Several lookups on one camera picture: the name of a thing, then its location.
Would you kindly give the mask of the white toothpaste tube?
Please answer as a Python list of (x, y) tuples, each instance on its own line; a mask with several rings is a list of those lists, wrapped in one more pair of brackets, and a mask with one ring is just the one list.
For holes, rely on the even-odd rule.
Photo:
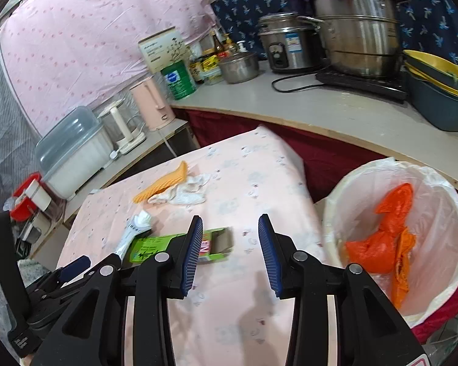
[(121, 260), (124, 260), (131, 243), (135, 239), (146, 237), (150, 234), (152, 228), (151, 220), (152, 216), (145, 210), (141, 210), (129, 220), (115, 248), (115, 254), (117, 254)]

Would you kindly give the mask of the white paper towel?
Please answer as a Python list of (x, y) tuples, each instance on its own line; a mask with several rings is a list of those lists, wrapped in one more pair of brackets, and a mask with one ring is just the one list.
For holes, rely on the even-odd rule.
[(211, 178), (210, 174), (188, 175), (182, 183), (175, 184), (164, 192), (150, 197), (147, 203), (152, 205), (170, 204), (181, 206), (193, 206), (206, 201), (205, 186)]

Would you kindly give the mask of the orange mesh sponge cloth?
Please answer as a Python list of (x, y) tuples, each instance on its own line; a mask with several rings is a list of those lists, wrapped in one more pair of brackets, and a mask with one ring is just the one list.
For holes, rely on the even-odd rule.
[(142, 192), (138, 193), (133, 198), (133, 203), (142, 203), (157, 195), (159, 193), (164, 192), (166, 189), (186, 181), (187, 178), (187, 163), (183, 160), (179, 167), (175, 169), (173, 172), (164, 175), (163, 177), (157, 179), (154, 183), (152, 183), (148, 188), (144, 189)]

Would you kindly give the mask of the orange plastic bag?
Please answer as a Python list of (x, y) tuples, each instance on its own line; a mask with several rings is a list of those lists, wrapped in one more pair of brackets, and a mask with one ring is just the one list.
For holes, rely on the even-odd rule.
[(390, 299), (397, 309), (409, 293), (409, 256), (416, 235), (405, 223), (413, 197), (410, 183), (393, 188), (376, 206), (375, 213), (381, 216), (377, 231), (365, 240), (348, 241), (344, 246), (350, 262), (360, 264), (370, 274), (391, 276)]

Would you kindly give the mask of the red plastic basket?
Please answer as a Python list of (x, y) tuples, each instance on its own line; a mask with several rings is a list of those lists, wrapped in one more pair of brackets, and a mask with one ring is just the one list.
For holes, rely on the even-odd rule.
[(21, 183), (15, 192), (13, 192), (13, 205), (10, 212), (10, 216), (13, 220), (17, 222), (27, 221), (37, 212), (38, 207), (30, 200), (25, 190), (34, 180), (40, 182), (41, 177), (40, 172), (32, 173), (23, 183)]

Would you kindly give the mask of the white dish box clear lid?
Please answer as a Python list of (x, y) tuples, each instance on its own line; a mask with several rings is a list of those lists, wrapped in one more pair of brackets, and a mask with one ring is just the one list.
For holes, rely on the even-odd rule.
[(114, 146), (102, 122), (87, 107), (77, 107), (35, 147), (42, 181), (62, 199), (111, 163)]

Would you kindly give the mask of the pink patterned tablecloth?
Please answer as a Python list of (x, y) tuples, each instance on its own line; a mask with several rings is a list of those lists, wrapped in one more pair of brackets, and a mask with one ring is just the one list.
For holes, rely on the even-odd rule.
[(296, 247), (323, 260), (321, 226), (304, 182), (303, 163), (265, 127), (183, 156), (191, 175), (210, 174), (206, 201), (193, 206), (135, 204), (133, 197), (174, 171), (179, 160), (113, 184), (83, 202), (59, 264), (86, 255), (99, 262), (115, 250), (131, 217), (145, 210), (155, 235), (187, 231), (193, 216), (208, 231), (224, 230), (225, 257), (200, 264), (193, 288), (169, 303), (173, 348), (180, 365), (283, 365), (294, 303), (280, 301), (269, 285), (258, 220)]

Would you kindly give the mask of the pink electric kettle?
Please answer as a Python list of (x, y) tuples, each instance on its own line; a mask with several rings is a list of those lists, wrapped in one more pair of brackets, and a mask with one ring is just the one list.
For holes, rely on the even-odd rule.
[(130, 93), (149, 131), (166, 127), (175, 115), (154, 77), (145, 78), (130, 88)]

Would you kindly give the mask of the green tin can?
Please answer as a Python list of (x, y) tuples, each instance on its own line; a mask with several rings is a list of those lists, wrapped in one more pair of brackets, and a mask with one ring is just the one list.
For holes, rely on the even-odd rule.
[(170, 64), (161, 70), (164, 81), (173, 95), (174, 100), (180, 100), (193, 94), (196, 86), (183, 60)]

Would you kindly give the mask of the pink dotted curtain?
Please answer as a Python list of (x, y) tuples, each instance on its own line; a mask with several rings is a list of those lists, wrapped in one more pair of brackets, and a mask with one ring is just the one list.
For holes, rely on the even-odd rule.
[(167, 28), (185, 42), (214, 25), (209, 0), (26, 0), (0, 30), (11, 85), (40, 135), (146, 73), (138, 44)]

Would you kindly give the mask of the small steel pot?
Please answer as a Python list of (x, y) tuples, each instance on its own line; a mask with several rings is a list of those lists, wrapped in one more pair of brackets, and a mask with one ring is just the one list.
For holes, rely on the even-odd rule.
[(240, 84), (256, 78), (260, 73), (257, 55), (253, 52), (238, 52), (219, 60), (218, 67), (228, 84)]

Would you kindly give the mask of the white cardboard box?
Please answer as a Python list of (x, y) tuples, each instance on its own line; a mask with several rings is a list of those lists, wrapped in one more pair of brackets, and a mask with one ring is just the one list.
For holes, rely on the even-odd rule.
[(138, 48), (153, 74), (190, 56), (190, 49), (175, 27), (145, 37), (138, 42)]

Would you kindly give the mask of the steel rice cooker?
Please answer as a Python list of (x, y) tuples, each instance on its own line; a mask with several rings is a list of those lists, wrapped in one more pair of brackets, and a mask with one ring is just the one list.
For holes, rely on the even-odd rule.
[(297, 13), (274, 13), (258, 21), (258, 36), (275, 73), (310, 72), (322, 67), (322, 21)]

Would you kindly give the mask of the dark sauce bottle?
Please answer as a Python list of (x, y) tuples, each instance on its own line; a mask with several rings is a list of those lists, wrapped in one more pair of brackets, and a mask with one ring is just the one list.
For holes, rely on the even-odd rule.
[(224, 46), (222, 45), (222, 43), (217, 38), (216, 32), (214, 30), (211, 31), (211, 36), (212, 36), (212, 39), (213, 39), (214, 52), (216, 53), (216, 56), (218, 58), (224, 58), (226, 56), (226, 51), (225, 51)]

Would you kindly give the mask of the navy floral cloth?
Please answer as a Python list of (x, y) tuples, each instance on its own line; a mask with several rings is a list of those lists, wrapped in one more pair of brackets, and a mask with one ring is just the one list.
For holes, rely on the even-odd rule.
[[(211, 3), (222, 28), (233, 41), (266, 58), (258, 36), (262, 16), (293, 10), (290, 0), (215, 0)], [(458, 65), (458, 8), (453, 0), (411, 0), (400, 8), (400, 43)]]

